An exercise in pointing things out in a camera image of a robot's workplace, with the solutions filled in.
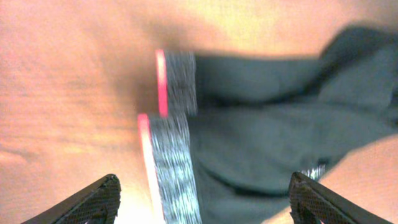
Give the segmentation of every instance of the wood grain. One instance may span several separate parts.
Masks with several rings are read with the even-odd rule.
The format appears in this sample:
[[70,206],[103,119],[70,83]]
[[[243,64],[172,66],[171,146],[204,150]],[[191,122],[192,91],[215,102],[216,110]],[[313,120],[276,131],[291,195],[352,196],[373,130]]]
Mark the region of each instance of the wood grain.
[[[33,217],[108,173],[123,188],[117,223],[152,223],[136,116],[157,111],[155,49],[302,57],[345,25],[398,30],[397,17],[394,0],[0,1],[0,223]],[[340,169],[344,181],[328,182],[344,196],[369,169],[354,158]],[[396,158],[377,163],[389,165],[382,186],[396,185]],[[371,195],[361,205],[385,203],[369,188],[352,192]],[[374,209],[398,222],[397,208]]]

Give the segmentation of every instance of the pink trim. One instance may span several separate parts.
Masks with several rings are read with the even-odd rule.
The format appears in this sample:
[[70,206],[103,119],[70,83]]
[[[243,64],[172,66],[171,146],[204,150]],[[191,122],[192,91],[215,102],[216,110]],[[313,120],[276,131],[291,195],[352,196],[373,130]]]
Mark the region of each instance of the pink trim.
[[159,192],[159,183],[157,182],[153,148],[151,144],[150,123],[148,115],[138,115],[138,129],[141,139],[141,148],[144,153],[144,161],[147,170],[150,196],[152,198],[152,206],[154,209],[155,220],[156,223],[165,223],[162,200],[160,198]]
[[167,105],[167,70],[166,57],[163,50],[156,50],[157,93],[159,96],[159,113],[161,117],[167,117],[169,113]]

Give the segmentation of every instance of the clothing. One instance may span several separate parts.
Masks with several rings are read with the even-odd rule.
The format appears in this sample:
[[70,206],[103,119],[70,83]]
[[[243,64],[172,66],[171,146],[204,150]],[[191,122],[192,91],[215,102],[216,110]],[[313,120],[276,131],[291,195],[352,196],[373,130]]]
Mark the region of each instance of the clothing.
[[[189,198],[200,211],[192,221],[168,210],[168,223],[258,224],[289,205],[293,172],[322,169],[310,175],[318,180],[350,150],[398,133],[394,34],[350,27],[318,59],[165,58],[170,103],[191,106],[151,118],[161,196]],[[192,77],[194,96],[181,81]],[[183,166],[179,153],[166,155],[181,150]],[[165,170],[173,182],[162,188]]]

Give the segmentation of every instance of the black object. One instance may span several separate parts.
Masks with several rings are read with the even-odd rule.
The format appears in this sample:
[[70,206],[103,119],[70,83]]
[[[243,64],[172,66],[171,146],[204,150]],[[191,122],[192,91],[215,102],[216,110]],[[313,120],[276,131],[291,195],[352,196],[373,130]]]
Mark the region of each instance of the black object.
[[299,172],[292,175],[289,197],[295,224],[391,224]]
[[120,206],[120,183],[108,174],[22,224],[111,224]]

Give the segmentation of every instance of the wooden surface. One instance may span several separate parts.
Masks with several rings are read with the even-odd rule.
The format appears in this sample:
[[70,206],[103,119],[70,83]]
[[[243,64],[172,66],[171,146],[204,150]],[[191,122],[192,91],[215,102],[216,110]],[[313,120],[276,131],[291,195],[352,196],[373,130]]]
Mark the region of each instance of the wooden surface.
[[[0,1],[0,223],[108,173],[122,183],[117,223],[152,223],[136,116],[157,110],[155,49],[302,57],[352,22],[398,30],[397,18],[396,0]],[[323,182],[398,222],[397,147],[371,145]]]

